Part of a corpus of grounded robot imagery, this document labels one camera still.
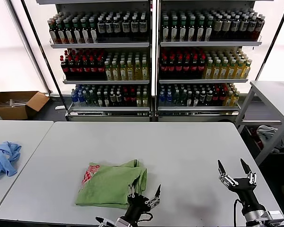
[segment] robotic arm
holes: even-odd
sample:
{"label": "robotic arm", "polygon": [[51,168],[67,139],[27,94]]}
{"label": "robotic arm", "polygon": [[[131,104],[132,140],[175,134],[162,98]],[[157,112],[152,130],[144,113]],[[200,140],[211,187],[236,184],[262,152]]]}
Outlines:
{"label": "robotic arm", "polygon": [[230,191],[239,196],[240,200],[238,201],[243,205],[242,214],[246,219],[246,226],[274,227],[280,225],[284,221],[283,214],[280,211],[266,211],[265,207],[257,201],[254,194],[254,189],[257,186],[257,174],[251,171],[243,159],[241,159],[241,164],[247,177],[232,178],[226,174],[222,163],[218,160],[219,179]]}

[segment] green cloth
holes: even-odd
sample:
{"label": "green cloth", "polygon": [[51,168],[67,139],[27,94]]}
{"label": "green cloth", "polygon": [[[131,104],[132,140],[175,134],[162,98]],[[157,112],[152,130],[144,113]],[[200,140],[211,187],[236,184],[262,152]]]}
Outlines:
{"label": "green cloth", "polygon": [[90,163],[83,177],[76,205],[127,209],[128,185],[135,179],[135,192],[146,189],[146,168],[135,159],[121,166]]}

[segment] metal shelf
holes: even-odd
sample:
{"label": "metal shelf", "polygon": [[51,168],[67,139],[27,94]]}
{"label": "metal shelf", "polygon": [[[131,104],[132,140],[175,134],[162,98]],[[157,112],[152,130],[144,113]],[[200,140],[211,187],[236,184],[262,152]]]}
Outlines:
{"label": "metal shelf", "polygon": [[63,84],[149,84],[149,80],[64,80]]}
{"label": "metal shelf", "polygon": [[160,84],[245,83],[248,79],[160,79]]}
{"label": "metal shelf", "polygon": [[49,4],[73,4],[73,3],[100,3],[100,2],[133,2],[148,0],[36,0],[39,5]]}
{"label": "metal shelf", "polygon": [[254,41],[212,41],[212,42],[161,42],[161,46],[260,46]]}
{"label": "metal shelf", "polygon": [[103,43],[103,44],[52,44],[53,49],[67,48],[142,48],[149,47],[150,43]]}

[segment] white table top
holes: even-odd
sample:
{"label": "white table top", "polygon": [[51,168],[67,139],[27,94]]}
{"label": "white table top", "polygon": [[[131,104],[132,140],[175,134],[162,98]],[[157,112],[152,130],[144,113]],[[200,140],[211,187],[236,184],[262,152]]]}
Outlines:
{"label": "white table top", "polygon": [[251,81],[250,84],[266,105],[267,102],[271,103],[277,113],[284,117],[284,82]]}
{"label": "white table top", "polygon": [[0,174],[0,203],[52,124],[48,121],[0,121],[0,143],[9,141],[22,146],[19,160],[13,163],[18,172],[10,177]]}
{"label": "white table top", "polygon": [[[141,226],[232,226],[237,195],[218,180],[220,159],[233,177],[244,177],[243,158],[258,174],[255,194],[280,210],[235,126],[227,122],[56,122],[0,206],[0,219],[98,225],[125,210],[75,205],[89,162],[118,165],[131,159],[147,167],[147,190],[161,186],[161,203]],[[237,208],[237,225],[245,226]]]}

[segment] open cardboard box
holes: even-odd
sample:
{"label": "open cardboard box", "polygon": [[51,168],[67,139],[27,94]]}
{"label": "open cardboard box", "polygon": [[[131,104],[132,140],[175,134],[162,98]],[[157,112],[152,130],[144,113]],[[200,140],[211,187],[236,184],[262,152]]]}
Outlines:
{"label": "open cardboard box", "polygon": [[33,117],[47,103],[49,97],[39,91],[0,92],[0,103],[10,99],[29,100],[24,106],[0,107],[0,116],[4,120],[25,120]]}

